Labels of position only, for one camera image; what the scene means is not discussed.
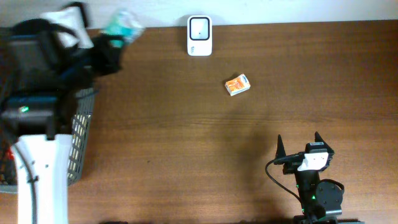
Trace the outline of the green tissue pack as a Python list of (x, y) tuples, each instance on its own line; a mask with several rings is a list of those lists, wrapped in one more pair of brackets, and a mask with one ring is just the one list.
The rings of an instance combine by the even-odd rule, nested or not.
[(129, 10), (120, 8), (110, 17), (108, 23), (102, 29), (102, 33), (111, 36), (120, 35), (123, 40), (111, 40), (113, 47), (122, 48), (139, 38), (145, 31), (145, 27), (136, 19), (136, 16)]

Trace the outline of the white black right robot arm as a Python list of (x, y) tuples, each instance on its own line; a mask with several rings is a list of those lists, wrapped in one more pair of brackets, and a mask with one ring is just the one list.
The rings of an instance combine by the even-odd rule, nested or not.
[(294, 223), (338, 223), (345, 187), (335, 180), (320, 178), (334, 154), (318, 132), (314, 142), (305, 145), (304, 151), (291, 155), (286, 154), (282, 137), (278, 136), (273, 164), (282, 165), (284, 175), (295, 176), (302, 208), (302, 214), (293, 217)]

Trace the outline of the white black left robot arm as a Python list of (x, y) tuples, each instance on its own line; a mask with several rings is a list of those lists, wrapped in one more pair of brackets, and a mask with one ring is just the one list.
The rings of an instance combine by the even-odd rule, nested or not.
[(68, 186), (81, 176), (97, 77), (116, 73), (126, 44), (100, 34), (82, 49), (75, 30), (43, 19), (8, 30), (16, 71), (1, 95), (1, 139), (14, 155), (19, 223), (67, 223)]

